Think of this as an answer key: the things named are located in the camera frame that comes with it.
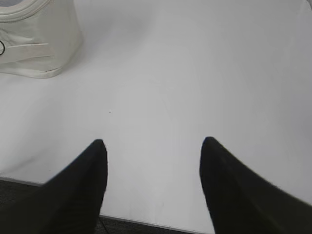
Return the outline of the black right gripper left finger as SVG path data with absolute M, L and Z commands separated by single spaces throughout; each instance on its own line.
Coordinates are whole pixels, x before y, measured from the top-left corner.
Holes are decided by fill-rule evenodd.
M 0 210 L 2 234 L 93 234 L 108 180 L 107 151 L 94 140 L 60 173 Z

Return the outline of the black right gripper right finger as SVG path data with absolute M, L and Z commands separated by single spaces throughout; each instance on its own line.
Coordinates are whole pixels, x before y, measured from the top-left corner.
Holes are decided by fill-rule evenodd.
M 199 174 L 217 234 L 310 234 L 312 207 L 274 186 L 206 137 Z

